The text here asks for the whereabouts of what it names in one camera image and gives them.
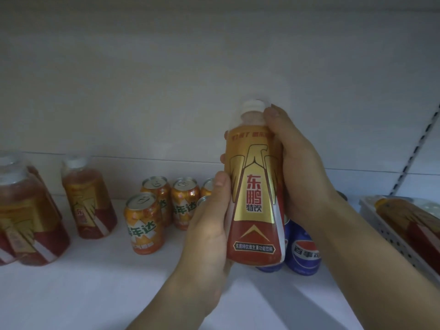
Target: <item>fingernail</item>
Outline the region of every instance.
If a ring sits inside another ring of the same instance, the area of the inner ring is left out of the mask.
[[[278,111],[275,108],[273,108],[272,106],[269,106],[268,108],[266,108],[266,111],[267,111],[266,113],[271,117],[278,117],[279,116]]]
[[[226,182],[226,175],[223,172],[217,172],[214,182],[214,186],[222,187]]]

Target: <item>hand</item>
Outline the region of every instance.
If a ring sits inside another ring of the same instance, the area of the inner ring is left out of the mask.
[[[295,127],[287,113],[278,106],[268,107],[264,113],[268,127],[283,143],[283,175],[289,199],[286,212],[307,230],[328,205],[339,201],[322,165],[316,149]],[[224,154],[220,161],[224,163]]]
[[[173,276],[191,291],[208,315],[219,303],[232,262],[226,259],[224,215],[231,199],[231,181],[217,172],[212,195],[195,211]]]

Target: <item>forearm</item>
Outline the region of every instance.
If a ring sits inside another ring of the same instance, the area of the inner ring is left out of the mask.
[[[307,227],[365,329],[440,328],[440,293],[348,204]]]
[[[205,318],[204,306],[173,273],[127,330],[195,330]]]

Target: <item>silver can top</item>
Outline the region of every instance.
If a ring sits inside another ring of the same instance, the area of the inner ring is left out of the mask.
[[[188,191],[197,186],[197,181],[191,177],[178,178],[174,184],[173,188],[179,191]]]
[[[156,201],[156,196],[151,192],[141,192],[131,197],[125,203],[128,209],[140,211],[149,208]]]
[[[208,178],[203,183],[203,187],[208,191],[212,191],[214,189],[214,178]]]
[[[142,182],[142,186],[146,189],[159,189],[168,182],[163,176],[152,176]]]
[[[203,203],[203,202],[204,202],[206,199],[208,199],[208,198],[209,198],[209,196],[201,197],[201,198],[197,201],[197,207],[199,207],[200,204]]]

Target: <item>person's right hand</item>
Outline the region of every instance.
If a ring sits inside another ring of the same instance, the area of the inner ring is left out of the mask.
[[[290,219],[307,230],[322,218],[328,207],[342,198],[333,188],[316,149],[295,127],[287,113],[272,105],[264,111],[268,127],[283,143],[283,175],[289,199],[286,211]],[[220,157],[224,164],[224,154]]]

